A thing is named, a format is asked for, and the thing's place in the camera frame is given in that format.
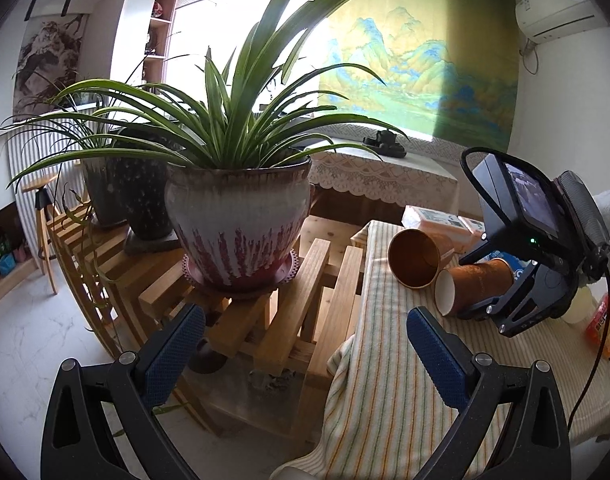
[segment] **paper cup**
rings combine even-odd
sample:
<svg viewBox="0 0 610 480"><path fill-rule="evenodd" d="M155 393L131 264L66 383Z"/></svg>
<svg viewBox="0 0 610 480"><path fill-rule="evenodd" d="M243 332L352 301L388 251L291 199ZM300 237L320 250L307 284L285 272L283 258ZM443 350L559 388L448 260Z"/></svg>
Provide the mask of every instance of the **paper cup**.
<svg viewBox="0 0 610 480"><path fill-rule="evenodd" d="M450 237L405 229L389 243L387 261L391 272L408 288L430 285L451 261L454 243Z"/></svg>
<svg viewBox="0 0 610 480"><path fill-rule="evenodd" d="M514 284L514 274L499 258L483 264L442 270L436 278L434 299L444 316L456 316L479 301L502 296Z"/></svg>

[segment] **red snack bag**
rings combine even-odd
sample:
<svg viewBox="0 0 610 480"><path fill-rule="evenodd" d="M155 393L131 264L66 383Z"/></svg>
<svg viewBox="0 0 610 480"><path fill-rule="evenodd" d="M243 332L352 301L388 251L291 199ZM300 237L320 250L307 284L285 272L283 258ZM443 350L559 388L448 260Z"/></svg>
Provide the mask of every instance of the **red snack bag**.
<svg viewBox="0 0 610 480"><path fill-rule="evenodd" d="M594 317L587 326L587 329L585 329L587 339L596 348L600 346L600 342L602 340L602 331L607 319L607 307L608 296L605 294L602 297L602 300L600 300L600 305L598 306ZM605 341L605 348L602 350L602 356L610 360L610 331L607 334L607 341Z"/></svg>

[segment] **blue gripper pad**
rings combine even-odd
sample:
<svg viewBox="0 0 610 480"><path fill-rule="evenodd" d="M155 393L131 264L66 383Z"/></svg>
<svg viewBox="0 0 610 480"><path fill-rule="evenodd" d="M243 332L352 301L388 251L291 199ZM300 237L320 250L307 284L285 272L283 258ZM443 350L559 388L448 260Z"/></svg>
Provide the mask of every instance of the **blue gripper pad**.
<svg viewBox="0 0 610 480"><path fill-rule="evenodd" d="M161 332L165 332L168 328L165 327ZM192 305L190 312L176 327L150 366L144 371L144 389L141 399L148 410L165 404L204 333L205 313L202 308Z"/></svg>
<svg viewBox="0 0 610 480"><path fill-rule="evenodd" d="M417 308L407 314L407 338L445 405L464 410L469 403L465 372Z"/></svg>

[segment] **marble floor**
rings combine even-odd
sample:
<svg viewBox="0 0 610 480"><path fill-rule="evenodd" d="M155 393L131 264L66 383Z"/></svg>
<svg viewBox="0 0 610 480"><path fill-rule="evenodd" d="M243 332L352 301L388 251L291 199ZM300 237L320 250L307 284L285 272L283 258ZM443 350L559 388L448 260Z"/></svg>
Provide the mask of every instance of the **marble floor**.
<svg viewBox="0 0 610 480"><path fill-rule="evenodd" d="M39 271L0 301L0 442L28 480L40 478L40 448L47 403L60 363L76 357L82 365L111 361L89 332L58 266L59 293ZM112 431L120 428L108 406ZM287 443L274 435L214 414L220 438L202 431L184 410L159 420L201 480L266 480L283 462ZM127 437L117 438L130 472L147 479Z"/></svg>

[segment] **display screen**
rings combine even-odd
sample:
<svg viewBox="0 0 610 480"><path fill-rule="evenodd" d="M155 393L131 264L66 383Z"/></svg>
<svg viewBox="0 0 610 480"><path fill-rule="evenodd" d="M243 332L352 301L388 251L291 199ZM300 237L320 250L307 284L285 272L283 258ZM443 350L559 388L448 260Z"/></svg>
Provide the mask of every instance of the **display screen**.
<svg viewBox="0 0 610 480"><path fill-rule="evenodd" d="M505 166L512 177L512 183L518 195L518 202L520 202L523 214L528 219L536 220L553 232L557 232L558 227L554 220L554 212L539 182L510 164L505 164Z"/></svg>

